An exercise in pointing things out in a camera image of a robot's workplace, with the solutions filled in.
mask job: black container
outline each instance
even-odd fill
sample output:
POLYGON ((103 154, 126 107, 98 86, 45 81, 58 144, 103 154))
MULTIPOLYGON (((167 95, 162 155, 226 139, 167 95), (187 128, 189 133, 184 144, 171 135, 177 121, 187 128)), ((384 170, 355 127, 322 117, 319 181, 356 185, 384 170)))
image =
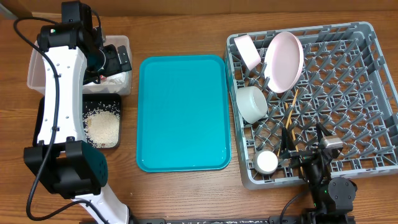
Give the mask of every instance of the black container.
MULTIPOLYGON (((113 147, 100 148, 100 149, 116 149, 120 145, 120 136, 122 131, 122 100, 120 95, 118 95, 117 93, 83 94, 83 111, 82 111, 83 117, 85 116, 85 114, 89 113, 90 110, 92 111, 95 109, 109 111, 119 115, 118 142, 113 147)), ((42 127, 43 115, 44 115, 44 97, 40 100, 39 110, 37 111, 35 133, 32 142, 33 146, 37 146, 37 136, 39 135, 40 129, 42 127)), ((94 147, 93 143, 89 139, 87 139, 87 143, 89 143, 91 146, 94 147)))

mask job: dish rack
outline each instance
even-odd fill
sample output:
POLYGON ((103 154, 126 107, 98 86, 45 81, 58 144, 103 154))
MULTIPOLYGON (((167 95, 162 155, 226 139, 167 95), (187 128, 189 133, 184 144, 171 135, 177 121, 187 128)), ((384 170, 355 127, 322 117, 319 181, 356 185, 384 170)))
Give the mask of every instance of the dish rack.
POLYGON ((296 29, 247 33, 260 53, 262 63, 246 68, 228 37, 225 62, 231 95, 243 185, 266 189, 304 184, 298 169, 282 161, 273 175, 257 173, 252 164, 256 151, 279 150, 281 127, 292 112, 288 131, 295 131, 294 144, 307 150, 318 143, 315 124, 320 122, 344 142, 340 156, 329 165, 332 177, 370 177, 398 173, 398 94, 381 52, 376 33, 367 22, 353 22, 296 29), (263 63, 271 40, 291 32, 304 51, 302 76, 283 94, 267 87, 263 63), (236 104, 236 90, 256 86, 266 96, 268 115, 254 124, 243 120, 236 104), (297 101, 292 106, 295 91, 297 101))

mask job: pink plate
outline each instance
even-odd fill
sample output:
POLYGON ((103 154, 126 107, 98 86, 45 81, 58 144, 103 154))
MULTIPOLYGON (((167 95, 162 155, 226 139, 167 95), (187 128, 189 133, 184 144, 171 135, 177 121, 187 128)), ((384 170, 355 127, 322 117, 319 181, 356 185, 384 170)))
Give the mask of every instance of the pink plate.
POLYGON ((281 32, 269 44, 264 61, 267 63, 264 75, 270 78, 268 87, 272 91, 283 93, 293 88, 303 69, 301 42, 290 32, 281 32))

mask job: cup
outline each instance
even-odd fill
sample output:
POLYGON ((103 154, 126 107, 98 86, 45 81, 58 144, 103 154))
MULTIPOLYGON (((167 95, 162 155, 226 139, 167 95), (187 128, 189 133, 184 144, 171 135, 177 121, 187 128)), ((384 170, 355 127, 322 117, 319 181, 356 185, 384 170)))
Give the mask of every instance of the cup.
POLYGON ((266 98, 255 86, 238 88, 236 104, 243 119, 251 124, 263 118, 268 112, 266 98))
POLYGON ((261 150, 255 153, 253 165, 260 174, 273 174, 278 168, 278 157, 268 150, 261 150))

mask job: white bin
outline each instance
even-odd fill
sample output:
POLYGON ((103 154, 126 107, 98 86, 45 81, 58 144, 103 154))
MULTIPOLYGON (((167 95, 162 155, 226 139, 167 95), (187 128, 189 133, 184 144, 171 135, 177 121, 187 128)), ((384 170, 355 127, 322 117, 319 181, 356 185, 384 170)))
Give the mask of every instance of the white bin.
MULTIPOLYGON (((129 55, 130 63, 132 66, 132 57, 129 45, 129 39, 124 35, 111 35, 106 36, 104 45, 113 44, 116 48, 119 46, 126 46, 129 55)), ((102 83, 99 85, 85 85, 83 87, 83 94, 89 93, 117 93, 119 95, 129 95, 131 91, 131 76, 132 71, 124 72, 126 78, 121 84, 115 83, 102 83)), ((32 51, 30 56, 29 71, 27 74, 27 86, 41 94, 45 94, 45 70, 44 62, 41 54, 36 50, 32 51)))

